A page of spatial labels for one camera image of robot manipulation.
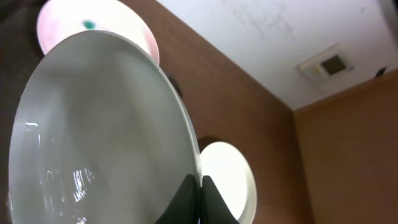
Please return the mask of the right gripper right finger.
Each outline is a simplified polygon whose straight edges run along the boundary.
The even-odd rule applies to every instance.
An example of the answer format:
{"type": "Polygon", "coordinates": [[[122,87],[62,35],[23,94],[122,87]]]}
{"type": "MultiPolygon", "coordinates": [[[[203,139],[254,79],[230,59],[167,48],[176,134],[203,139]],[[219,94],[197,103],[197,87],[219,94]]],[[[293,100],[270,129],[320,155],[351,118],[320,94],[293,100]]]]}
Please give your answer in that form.
{"type": "Polygon", "coordinates": [[[200,223],[239,224],[208,175],[203,176],[200,189],[200,223]]]}

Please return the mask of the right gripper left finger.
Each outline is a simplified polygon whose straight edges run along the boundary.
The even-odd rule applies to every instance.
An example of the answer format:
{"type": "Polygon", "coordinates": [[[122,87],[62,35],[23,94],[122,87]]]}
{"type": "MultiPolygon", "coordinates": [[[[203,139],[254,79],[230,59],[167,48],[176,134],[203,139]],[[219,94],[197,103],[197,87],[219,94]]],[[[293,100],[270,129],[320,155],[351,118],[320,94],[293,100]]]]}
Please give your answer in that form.
{"type": "Polygon", "coordinates": [[[195,176],[188,174],[155,224],[198,224],[198,222],[198,186],[195,176]]]}

